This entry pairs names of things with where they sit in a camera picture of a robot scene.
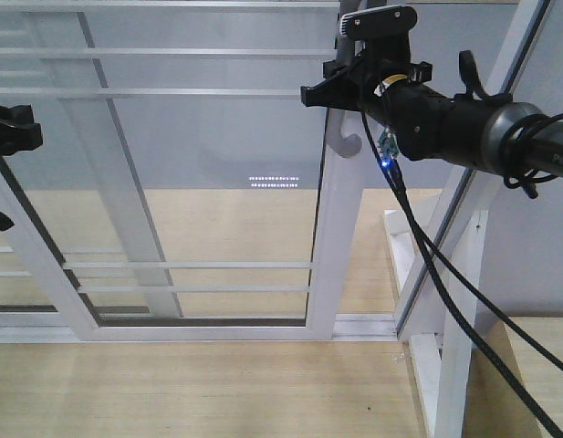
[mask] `black mount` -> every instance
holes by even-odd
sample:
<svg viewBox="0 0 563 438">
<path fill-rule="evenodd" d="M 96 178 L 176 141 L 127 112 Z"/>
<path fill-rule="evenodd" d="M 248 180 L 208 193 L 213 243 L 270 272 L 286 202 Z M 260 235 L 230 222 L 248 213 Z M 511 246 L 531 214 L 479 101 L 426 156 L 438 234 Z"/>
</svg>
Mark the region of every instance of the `black mount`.
<svg viewBox="0 0 563 438">
<path fill-rule="evenodd" d="M 0 157 L 33 151 L 43 142 L 40 125 L 34 123 L 32 107 L 0 107 Z"/>
</svg>

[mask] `vertical metal bar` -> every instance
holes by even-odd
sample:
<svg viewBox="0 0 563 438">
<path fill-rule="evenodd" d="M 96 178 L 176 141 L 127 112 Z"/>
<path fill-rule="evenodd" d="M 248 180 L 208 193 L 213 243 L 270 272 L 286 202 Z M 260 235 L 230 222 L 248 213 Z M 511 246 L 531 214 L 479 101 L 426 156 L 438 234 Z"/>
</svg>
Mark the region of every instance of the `vertical metal bar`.
<svg viewBox="0 0 563 438">
<path fill-rule="evenodd" d="M 452 255 L 454 266 L 463 272 L 475 287 L 480 283 L 487 217 L 487 211 L 474 212 Z M 450 276 L 448 290 L 467 322 L 473 327 L 477 305 L 475 296 L 454 276 Z M 462 437 L 471 358 L 472 341 L 460 329 L 450 313 L 446 312 L 435 438 Z"/>
<path fill-rule="evenodd" d="M 364 190 L 361 169 L 368 159 L 370 153 L 365 149 L 345 159 L 325 148 L 306 320 L 319 339 L 332 337 Z"/>
<path fill-rule="evenodd" d="M 412 368 L 421 401 L 425 431 L 428 438 L 433 438 L 435 436 L 435 418 L 437 416 L 439 379 L 442 367 L 437 339 L 433 333 L 412 335 L 409 339 L 409 349 L 411 350 Z"/>
<path fill-rule="evenodd" d="M 0 210 L 14 221 L 15 226 L 5 236 L 26 269 L 77 336 L 91 339 L 98 321 L 77 293 L 74 279 L 62 269 L 47 237 L 40 234 L 1 172 Z"/>
</svg>

